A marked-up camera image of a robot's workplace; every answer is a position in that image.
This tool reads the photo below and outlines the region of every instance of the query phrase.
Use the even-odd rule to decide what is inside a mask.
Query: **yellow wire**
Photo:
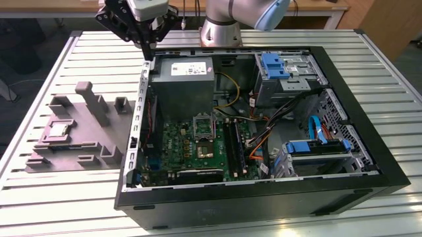
[[[236,94],[236,98],[233,99],[233,101],[230,101],[228,104],[225,105],[221,105],[221,106],[214,106],[213,108],[217,108],[217,109],[221,109],[221,108],[225,108],[228,106],[230,106],[237,100],[238,100],[238,97],[240,97],[240,87],[238,87],[238,84],[236,83],[236,81],[233,80],[233,78],[230,78],[229,75],[226,75],[225,73],[221,73],[221,72],[216,72],[214,74],[221,74],[224,77],[226,77],[232,83],[234,84],[236,86],[236,90],[237,90],[237,94]]]

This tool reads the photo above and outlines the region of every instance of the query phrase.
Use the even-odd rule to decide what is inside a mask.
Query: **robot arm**
[[[168,0],[105,0],[96,20],[125,41],[141,48],[144,59],[153,60],[153,48],[177,20],[177,8]],[[270,31],[285,14],[289,0],[206,0],[206,19],[201,28],[202,46],[238,46],[242,23]],[[153,20],[161,24],[152,29]]]
[[[237,22],[260,31],[273,30],[288,4],[289,0],[208,0],[206,19],[200,33],[201,45],[241,45]]]
[[[168,0],[105,0],[105,6],[96,14],[96,20],[125,42],[133,41],[142,50],[144,59],[153,60],[153,48],[177,21],[177,8]],[[162,21],[152,29],[154,18]]]

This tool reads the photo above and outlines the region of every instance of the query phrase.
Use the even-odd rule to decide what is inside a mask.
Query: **motherboard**
[[[196,139],[198,134],[212,134],[212,139]],[[248,154],[242,152],[249,137],[244,120],[165,123],[161,155],[148,157],[145,184],[190,184],[198,176],[206,177],[201,180],[206,183],[257,179],[256,162],[246,160]]]

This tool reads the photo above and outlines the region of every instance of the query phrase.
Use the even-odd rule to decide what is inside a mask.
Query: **blue latch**
[[[285,143],[287,153],[292,153],[295,150],[292,149],[291,143]]]
[[[308,142],[291,142],[295,152],[309,152]]]
[[[261,63],[268,79],[288,79],[289,73],[284,72],[284,62],[276,53],[262,53]]]
[[[349,150],[351,150],[349,142],[348,142],[348,140],[345,140],[345,139],[343,139],[343,146],[344,146],[345,151],[349,151]]]

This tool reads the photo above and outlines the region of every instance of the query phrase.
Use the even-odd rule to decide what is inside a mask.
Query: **chip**
[[[196,144],[196,155],[198,159],[213,157],[213,144],[212,142],[198,142]]]

